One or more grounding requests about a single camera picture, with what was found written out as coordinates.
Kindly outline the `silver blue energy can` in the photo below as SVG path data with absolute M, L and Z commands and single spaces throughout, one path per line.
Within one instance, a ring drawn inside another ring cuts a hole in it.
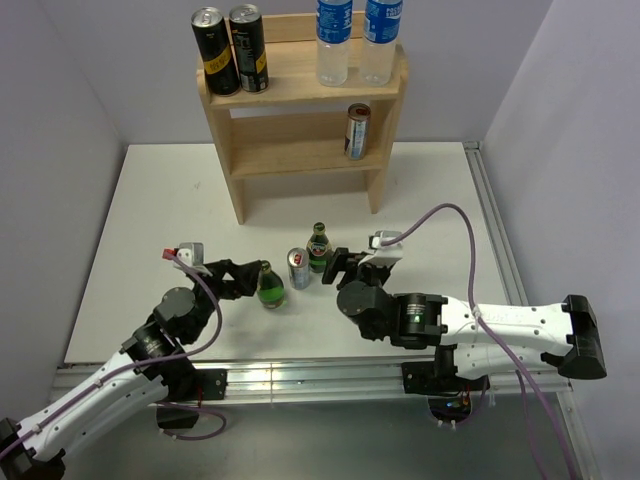
M 350 160 L 360 160 L 366 153 L 371 110 L 367 104 L 354 103 L 347 112 L 344 153 Z

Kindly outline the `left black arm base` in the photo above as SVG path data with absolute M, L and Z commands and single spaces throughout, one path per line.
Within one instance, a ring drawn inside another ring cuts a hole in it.
M 226 417 L 210 407 L 205 400 L 222 400 L 226 391 L 227 371 L 213 372 L 197 370 L 189 358 L 163 362 L 159 365 L 162 384 L 168 388 L 167 395 L 157 403 L 156 423 L 160 432 L 173 440 L 204 441 L 221 435 L 227 427 Z M 206 434 L 191 434 L 202 417 L 219 421 L 219 426 Z

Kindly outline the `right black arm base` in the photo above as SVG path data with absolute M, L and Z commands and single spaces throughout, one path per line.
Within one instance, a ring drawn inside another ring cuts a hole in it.
M 473 412 L 471 394 L 479 392 L 483 399 L 490 388 L 488 376 L 469 380 L 449 373 L 438 375 L 434 361 L 403 362 L 401 373 L 404 393 L 425 396 L 431 414 L 443 422 L 467 419 Z

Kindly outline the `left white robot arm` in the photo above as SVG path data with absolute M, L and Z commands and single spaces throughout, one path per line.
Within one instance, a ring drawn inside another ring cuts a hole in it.
M 1 422 L 1 470 L 8 479 L 60 479 L 65 457 L 151 403 L 183 401 L 198 375 L 193 344 L 219 303 L 254 295 L 259 261 L 220 260 L 198 267 L 177 261 L 193 285 L 168 290 L 146 322 L 88 379 L 40 412 Z

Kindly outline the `clear water bottle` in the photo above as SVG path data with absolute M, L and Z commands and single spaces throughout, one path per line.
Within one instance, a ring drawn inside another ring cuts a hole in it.
M 352 1 L 316 4 L 316 77 L 324 86 L 337 87 L 347 80 L 352 13 Z
M 366 2 L 359 72 L 370 85 L 383 86 L 391 78 L 403 4 L 402 0 Z

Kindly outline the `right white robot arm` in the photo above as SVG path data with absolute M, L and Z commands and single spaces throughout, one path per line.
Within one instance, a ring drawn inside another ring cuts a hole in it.
M 435 350 L 433 378 L 443 389 L 491 375 L 499 363 L 548 365 L 565 378 L 607 375 L 596 315 L 572 294 L 546 306 L 472 305 L 451 296 L 390 294 L 384 285 L 400 255 L 337 249 L 322 281 L 335 285 L 337 308 L 362 338 L 406 350 Z

